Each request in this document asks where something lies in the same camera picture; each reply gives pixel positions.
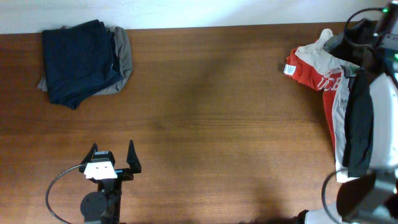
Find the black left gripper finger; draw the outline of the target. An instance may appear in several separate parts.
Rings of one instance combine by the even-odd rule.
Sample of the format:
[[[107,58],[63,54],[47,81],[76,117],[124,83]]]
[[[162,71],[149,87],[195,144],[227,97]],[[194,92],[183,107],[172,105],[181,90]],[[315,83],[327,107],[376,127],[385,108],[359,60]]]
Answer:
[[[134,142],[132,139],[129,140],[126,162],[129,164],[129,167],[133,174],[138,174],[142,172],[142,166],[136,154]]]
[[[98,145],[97,145],[96,143],[94,143],[94,144],[92,145],[91,149],[89,150],[88,154],[87,154],[87,155],[84,157],[84,159],[81,161],[81,165],[89,163],[89,162],[92,160],[94,154],[95,154],[97,151],[98,151]]]

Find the red and white shirt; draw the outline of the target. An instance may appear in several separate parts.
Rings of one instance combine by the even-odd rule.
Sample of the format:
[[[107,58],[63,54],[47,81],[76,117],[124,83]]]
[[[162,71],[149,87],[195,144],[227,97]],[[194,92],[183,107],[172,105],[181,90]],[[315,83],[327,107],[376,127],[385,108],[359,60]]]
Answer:
[[[353,180],[342,171],[345,151],[345,113],[349,98],[349,79],[345,67],[355,64],[336,58],[324,50],[324,44],[333,37],[332,30],[322,30],[312,44],[292,49],[286,58],[284,75],[313,90],[323,92],[323,106],[335,150],[336,181]]]

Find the black shorts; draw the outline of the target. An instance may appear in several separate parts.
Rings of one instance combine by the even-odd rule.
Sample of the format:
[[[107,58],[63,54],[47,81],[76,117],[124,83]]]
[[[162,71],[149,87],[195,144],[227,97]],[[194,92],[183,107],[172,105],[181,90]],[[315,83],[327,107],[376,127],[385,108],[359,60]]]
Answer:
[[[344,65],[344,76],[340,86],[348,91],[345,110],[345,149],[342,166],[347,168],[347,177],[358,178],[366,174],[373,151],[374,110],[369,93],[368,74],[360,65],[364,62],[364,49],[354,44],[367,44],[371,41],[375,23],[362,19],[346,32],[330,38],[324,49],[332,56],[351,62]]]

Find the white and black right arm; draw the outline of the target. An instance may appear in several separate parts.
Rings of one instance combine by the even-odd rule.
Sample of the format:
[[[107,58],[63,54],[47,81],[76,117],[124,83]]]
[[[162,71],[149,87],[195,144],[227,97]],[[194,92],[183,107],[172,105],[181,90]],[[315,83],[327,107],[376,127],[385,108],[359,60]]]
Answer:
[[[397,222],[397,2],[377,22],[347,22],[293,49],[284,74],[323,92],[340,183],[334,203],[295,223]]]

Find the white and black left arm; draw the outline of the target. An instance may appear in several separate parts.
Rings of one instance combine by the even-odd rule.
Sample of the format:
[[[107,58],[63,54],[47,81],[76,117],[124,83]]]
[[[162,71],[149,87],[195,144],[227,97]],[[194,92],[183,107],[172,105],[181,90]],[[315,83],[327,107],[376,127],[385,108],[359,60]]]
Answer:
[[[99,151],[93,144],[82,160],[79,171],[97,185],[97,190],[88,193],[81,201],[80,211],[85,223],[119,223],[123,182],[134,180],[134,174],[142,172],[133,140],[129,141],[127,168],[116,169],[111,151]]]

